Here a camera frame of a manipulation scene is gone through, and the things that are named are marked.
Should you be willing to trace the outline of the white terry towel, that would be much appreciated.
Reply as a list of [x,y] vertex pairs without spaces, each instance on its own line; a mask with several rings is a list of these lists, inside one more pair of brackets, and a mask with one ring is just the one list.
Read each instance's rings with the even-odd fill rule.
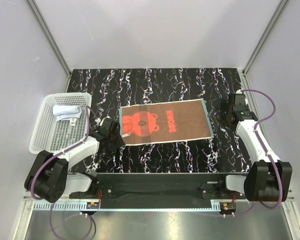
[[70,126],[75,126],[82,114],[82,109],[78,105],[54,105],[52,114],[57,122],[69,121]]

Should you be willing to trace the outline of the brown towel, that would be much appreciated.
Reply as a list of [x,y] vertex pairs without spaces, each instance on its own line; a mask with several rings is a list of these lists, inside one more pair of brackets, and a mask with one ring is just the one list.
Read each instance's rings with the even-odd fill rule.
[[119,111],[127,146],[187,142],[214,137],[203,99],[136,104]]

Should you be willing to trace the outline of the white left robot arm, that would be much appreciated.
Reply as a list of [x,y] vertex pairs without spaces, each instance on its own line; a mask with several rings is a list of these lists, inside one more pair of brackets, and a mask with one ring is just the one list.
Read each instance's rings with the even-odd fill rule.
[[82,193],[93,198],[98,193],[94,177],[88,173],[69,170],[99,150],[114,151],[124,146],[120,123],[104,118],[96,131],[87,133],[84,139],[58,152],[39,152],[25,179],[24,188],[35,200],[55,203],[63,195]]

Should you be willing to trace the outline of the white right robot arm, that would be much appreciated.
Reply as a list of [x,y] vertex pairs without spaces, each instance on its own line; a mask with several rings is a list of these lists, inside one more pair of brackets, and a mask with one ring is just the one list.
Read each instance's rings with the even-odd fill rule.
[[261,120],[249,109],[246,96],[232,93],[227,99],[220,99],[208,115],[222,127],[236,132],[252,163],[246,176],[228,174],[217,185],[218,195],[226,199],[237,192],[251,202],[273,202],[275,205],[284,202],[293,168],[271,149],[260,129]]

